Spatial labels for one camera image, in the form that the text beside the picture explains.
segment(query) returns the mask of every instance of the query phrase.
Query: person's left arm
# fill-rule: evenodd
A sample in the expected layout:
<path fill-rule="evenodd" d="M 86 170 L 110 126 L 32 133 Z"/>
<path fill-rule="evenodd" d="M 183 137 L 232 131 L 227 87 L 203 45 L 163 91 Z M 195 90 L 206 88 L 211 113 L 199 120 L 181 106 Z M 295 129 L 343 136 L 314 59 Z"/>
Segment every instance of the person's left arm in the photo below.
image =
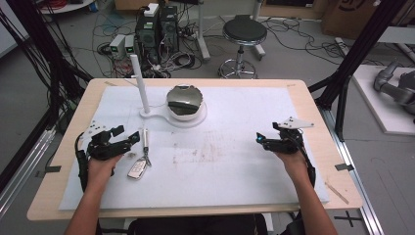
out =
<path fill-rule="evenodd" d="M 93 235 L 97 227 L 101 198 L 110 179 L 112 169 L 121 156 L 99 161 L 91 159 L 88 163 L 88 184 L 85 192 L 69 222 L 65 235 Z"/>

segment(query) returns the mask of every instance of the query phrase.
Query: white board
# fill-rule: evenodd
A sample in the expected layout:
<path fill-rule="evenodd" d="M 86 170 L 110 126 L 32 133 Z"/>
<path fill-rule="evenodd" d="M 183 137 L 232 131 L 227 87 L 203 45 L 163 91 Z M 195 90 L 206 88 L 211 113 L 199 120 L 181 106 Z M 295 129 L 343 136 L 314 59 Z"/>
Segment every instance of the white board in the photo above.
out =
<path fill-rule="evenodd" d="M 373 88 L 376 75 L 384 68 L 360 66 L 354 73 L 354 81 L 385 133 L 415 135 L 415 124 L 413 122 L 415 116 L 407 113 L 391 96 L 377 92 Z M 400 76 L 411 71 L 414 71 L 414 69 L 397 68 L 389 83 L 397 86 Z"/>
<path fill-rule="evenodd" d="M 150 106 L 162 105 L 169 89 L 148 87 Z M 142 142 L 135 144 L 132 152 L 138 157 L 123 157 L 117 164 L 102 209 L 298 202 L 282 162 L 255 142 L 257 132 L 268 138 L 278 137 L 272 121 L 297 116 L 287 89 L 200 89 L 207 104 L 207 117 L 189 129 L 173 127 L 163 119 L 141 119 L 142 104 L 135 87 L 105 90 L 94 119 L 107 127 L 124 125 L 125 132 L 112 142 L 146 126 L 153 166 L 138 181 L 127 178 L 133 163 L 142 156 Z M 60 210 L 73 210 L 80 200 L 82 192 L 77 175 L 78 166 L 74 162 Z M 322 202 L 329 201 L 318 168 L 316 191 Z"/>

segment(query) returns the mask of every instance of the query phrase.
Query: hand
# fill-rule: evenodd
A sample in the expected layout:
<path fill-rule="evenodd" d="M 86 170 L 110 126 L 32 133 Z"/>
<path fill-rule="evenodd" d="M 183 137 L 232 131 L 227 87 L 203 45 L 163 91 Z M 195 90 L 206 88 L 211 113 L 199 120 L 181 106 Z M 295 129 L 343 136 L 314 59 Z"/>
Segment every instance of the hand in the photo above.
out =
<path fill-rule="evenodd" d="M 293 154 L 283 154 L 276 152 L 274 152 L 274 154 L 279 159 L 281 159 L 281 161 L 283 161 L 285 170 L 294 183 L 302 181 L 309 182 L 307 163 L 305 162 L 305 158 L 302 155 L 301 151 L 296 151 Z"/>
<path fill-rule="evenodd" d="M 88 163 L 88 184 L 85 191 L 104 193 L 111 173 L 121 157 L 122 155 L 119 155 L 106 161 L 91 158 Z"/>

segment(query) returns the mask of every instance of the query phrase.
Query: stool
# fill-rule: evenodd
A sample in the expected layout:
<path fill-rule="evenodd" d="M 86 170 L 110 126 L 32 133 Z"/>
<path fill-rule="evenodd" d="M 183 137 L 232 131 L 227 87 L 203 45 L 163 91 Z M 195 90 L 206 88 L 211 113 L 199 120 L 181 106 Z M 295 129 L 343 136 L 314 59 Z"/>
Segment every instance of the stool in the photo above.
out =
<path fill-rule="evenodd" d="M 244 46 L 255 46 L 266 38 L 266 27 L 250 16 L 236 16 L 223 27 L 223 36 L 240 45 L 236 60 L 225 61 L 217 71 L 223 78 L 257 78 L 253 64 L 243 59 Z"/>

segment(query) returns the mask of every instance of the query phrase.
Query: white circular base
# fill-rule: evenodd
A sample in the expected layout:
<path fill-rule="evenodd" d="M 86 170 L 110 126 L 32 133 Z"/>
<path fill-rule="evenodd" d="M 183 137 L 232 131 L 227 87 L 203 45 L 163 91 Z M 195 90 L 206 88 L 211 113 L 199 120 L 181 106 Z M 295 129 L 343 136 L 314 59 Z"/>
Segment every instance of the white circular base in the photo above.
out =
<path fill-rule="evenodd" d="M 208 115 L 208 107 L 207 107 L 205 102 L 202 103 L 202 105 L 199 107 L 199 109 L 201 109 L 199 115 L 196 118 L 191 119 L 191 120 L 178 120 L 178 119 L 172 117 L 170 115 L 170 112 L 168 111 L 167 104 L 164 104 L 162 106 L 155 107 L 155 108 L 150 108 L 150 112 L 148 114 L 146 114 L 144 112 L 144 109 L 143 109 L 143 110 L 140 111 L 140 116 L 144 119 L 163 118 L 168 123 L 170 123 L 171 125 L 173 125 L 175 127 L 191 128 L 191 127 L 195 127 L 198 124 L 202 123 Z"/>

